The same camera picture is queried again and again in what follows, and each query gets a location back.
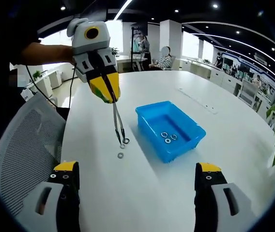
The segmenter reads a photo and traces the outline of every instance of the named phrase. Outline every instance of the white pillar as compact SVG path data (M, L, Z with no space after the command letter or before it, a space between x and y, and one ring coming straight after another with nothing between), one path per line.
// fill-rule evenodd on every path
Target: white pillar
M202 54L203 54L203 40L199 40L199 52L198 52L198 58L202 59Z
M182 51L182 25L172 20L160 22L160 50L164 46L171 48L171 55L180 58Z

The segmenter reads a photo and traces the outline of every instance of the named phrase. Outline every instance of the metal tweezers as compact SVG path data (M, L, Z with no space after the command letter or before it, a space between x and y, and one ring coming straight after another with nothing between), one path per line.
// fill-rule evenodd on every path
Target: metal tweezers
M122 142L124 144L128 144L130 142L130 139L128 139L128 138L125 137L124 128L123 128L123 125L122 125L122 120L121 120L120 115L118 113L118 109L117 109L117 106L116 106L115 102L113 103L113 113L114 113L115 132L116 132L118 141L119 141L120 145L122 145ZM122 141L120 139L120 135L119 135L119 132L118 132L117 118L119 120L120 129L121 129L121 132L122 132Z

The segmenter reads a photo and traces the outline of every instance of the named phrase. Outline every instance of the white round table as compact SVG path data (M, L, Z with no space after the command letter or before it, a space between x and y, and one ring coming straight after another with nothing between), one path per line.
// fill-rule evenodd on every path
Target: white round table
M82 231L193 231L197 162L222 168L226 180L251 199L256 215L265 210L275 193L266 169L275 135L250 107L184 71L123 73L120 88L117 106L130 138L125 149L115 134L112 105L94 96L88 84L77 90L66 123L62 160L79 162ZM194 150L164 164L138 130L135 108L167 100L206 136Z

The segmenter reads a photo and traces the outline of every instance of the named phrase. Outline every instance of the mesh office chair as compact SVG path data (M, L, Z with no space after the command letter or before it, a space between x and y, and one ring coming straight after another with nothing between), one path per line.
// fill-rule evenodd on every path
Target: mesh office chair
M238 94L238 98L253 108L258 91L259 88L257 86L243 79L242 88Z
M13 216L60 163L64 127L65 120L37 93L6 128L0 139L0 198Z

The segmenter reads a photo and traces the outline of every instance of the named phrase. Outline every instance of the person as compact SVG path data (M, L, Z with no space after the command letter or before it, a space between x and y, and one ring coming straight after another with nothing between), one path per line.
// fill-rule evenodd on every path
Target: person
M163 70L164 68L171 68L171 48L170 47L164 47L162 48L162 57L160 57L159 60L156 60L155 63L149 65L149 70L155 71L155 70Z
M254 79L253 79L253 84L258 87L261 88L261 80L260 80L260 76L257 75Z
M31 25L32 20L18 15L16 13L18 7L20 1L5 1L0 7L0 138L25 103L17 84L10 85L10 63L23 65L74 63L72 47L40 44L36 28ZM8 218L5 210L0 211L0 218L3 220Z
M217 58L215 62L215 67L221 69L223 67L224 58L220 52L217 53Z
M238 70L237 70L236 66L234 65L232 68L231 76L235 77L237 71Z
M151 53L150 53L150 44L149 41L147 40L147 37L144 35L140 35L139 37L140 42L138 42L139 47L140 47L140 51L141 53L144 53L144 58L146 58L146 60L144 60L142 62L142 66L144 70L148 69L148 66L151 64L152 62L152 57L151 57Z

